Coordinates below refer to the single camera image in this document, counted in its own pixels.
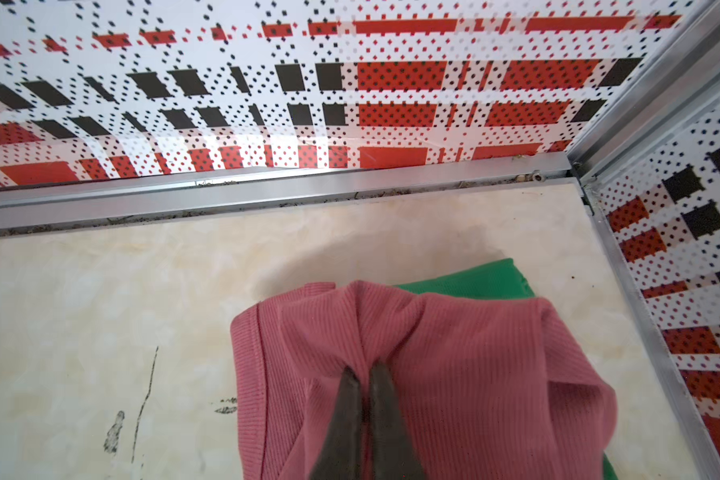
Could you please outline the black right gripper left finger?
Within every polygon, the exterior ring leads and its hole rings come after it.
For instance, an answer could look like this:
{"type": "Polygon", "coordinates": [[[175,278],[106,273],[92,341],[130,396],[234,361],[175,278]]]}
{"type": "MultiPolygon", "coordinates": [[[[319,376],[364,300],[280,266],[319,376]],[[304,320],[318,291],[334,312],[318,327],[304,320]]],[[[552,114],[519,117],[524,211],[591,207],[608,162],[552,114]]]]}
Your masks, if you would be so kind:
{"type": "Polygon", "coordinates": [[[350,368],[342,372],[334,410],[309,479],[362,477],[363,394],[350,368]]]}

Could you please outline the green tank top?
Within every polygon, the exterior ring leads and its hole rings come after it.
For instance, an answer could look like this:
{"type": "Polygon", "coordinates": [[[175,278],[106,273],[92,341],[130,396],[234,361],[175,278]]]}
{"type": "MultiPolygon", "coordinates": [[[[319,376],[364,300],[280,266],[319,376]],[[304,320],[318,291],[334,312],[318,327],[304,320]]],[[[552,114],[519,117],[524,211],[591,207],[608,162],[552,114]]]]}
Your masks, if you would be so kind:
{"type": "Polygon", "coordinates": [[[394,378],[433,479],[610,479],[604,451],[617,422],[613,388],[552,305],[509,259],[408,283],[435,316],[412,336],[411,372],[394,378]]]}

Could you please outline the pink tank top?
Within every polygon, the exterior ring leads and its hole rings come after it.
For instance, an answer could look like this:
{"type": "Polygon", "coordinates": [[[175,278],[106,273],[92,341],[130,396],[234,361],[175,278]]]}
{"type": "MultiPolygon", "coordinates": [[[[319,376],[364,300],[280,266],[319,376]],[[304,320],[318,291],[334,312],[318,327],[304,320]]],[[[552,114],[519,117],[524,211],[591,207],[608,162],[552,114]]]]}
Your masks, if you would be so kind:
{"type": "Polygon", "coordinates": [[[337,442],[374,477],[371,372],[389,371],[430,479],[600,479],[617,401],[543,298],[475,300],[356,281],[308,284],[231,323],[248,479],[305,479],[337,442]]]}

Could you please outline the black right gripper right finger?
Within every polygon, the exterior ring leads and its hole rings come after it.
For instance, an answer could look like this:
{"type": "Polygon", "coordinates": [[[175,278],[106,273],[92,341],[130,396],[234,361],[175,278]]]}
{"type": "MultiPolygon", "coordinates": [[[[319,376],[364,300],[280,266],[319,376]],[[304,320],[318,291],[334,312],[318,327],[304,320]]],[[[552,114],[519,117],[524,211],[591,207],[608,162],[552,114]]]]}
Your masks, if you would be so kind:
{"type": "Polygon", "coordinates": [[[406,428],[391,373],[376,363],[370,371],[373,478],[426,479],[406,428]]]}

